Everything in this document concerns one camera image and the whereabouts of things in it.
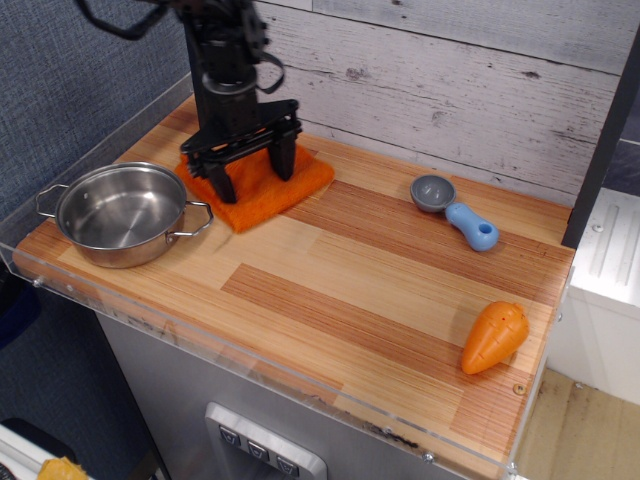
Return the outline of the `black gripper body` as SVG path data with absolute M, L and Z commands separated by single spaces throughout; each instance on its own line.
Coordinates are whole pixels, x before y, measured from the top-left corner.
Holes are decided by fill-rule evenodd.
M 285 135 L 301 132 L 294 99 L 261 103 L 257 87 L 224 95 L 205 87 L 193 76 L 199 130 L 181 146 L 191 168 L 204 168 L 207 161 L 227 164 L 266 149 Z

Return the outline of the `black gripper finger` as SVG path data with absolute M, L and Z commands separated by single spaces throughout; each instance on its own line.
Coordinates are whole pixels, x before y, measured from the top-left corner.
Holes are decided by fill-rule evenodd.
M 291 134 L 273 140 L 268 153 L 272 170 L 281 180 L 288 181 L 294 173 L 296 137 Z
M 204 170 L 209 183 L 223 203 L 235 204 L 236 191 L 233 182 L 226 171 L 227 163 L 210 162 L 204 164 Z

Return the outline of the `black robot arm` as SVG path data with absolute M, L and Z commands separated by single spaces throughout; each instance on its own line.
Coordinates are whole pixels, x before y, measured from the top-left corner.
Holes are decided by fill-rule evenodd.
M 287 181 L 294 173 L 301 132 L 296 100 L 261 103 L 284 82 L 258 84 L 257 66 L 282 62 L 265 51 L 266 24 L 251 1 L 180 1 L 176 10 L 187 40 L 199 130 L 181 146 L 188 171 L 209 181 L 224 203 L 237 202 L 226 166 L 265 149 L 272 170 Z

